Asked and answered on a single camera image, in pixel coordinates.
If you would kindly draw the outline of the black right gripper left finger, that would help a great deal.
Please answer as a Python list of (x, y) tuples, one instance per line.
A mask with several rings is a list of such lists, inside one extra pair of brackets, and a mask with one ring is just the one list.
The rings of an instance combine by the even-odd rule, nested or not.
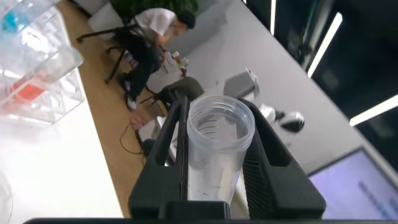
[[(132, 218), (157, 218), (166, 204), (187, 200), (189, 109), (188, 98), (178, 93), (129, 196)], [(175, 164), (166, 166), (175, 128), (178, 128)]]

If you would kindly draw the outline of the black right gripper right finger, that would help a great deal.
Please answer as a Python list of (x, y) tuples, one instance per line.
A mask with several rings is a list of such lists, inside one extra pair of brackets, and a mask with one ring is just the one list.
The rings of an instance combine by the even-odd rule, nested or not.
[(326, 202), (292, 157), (260, 110), (242, 99), (254, 115), (255, 132), (243, 162), (251, 219), (321, 219)]

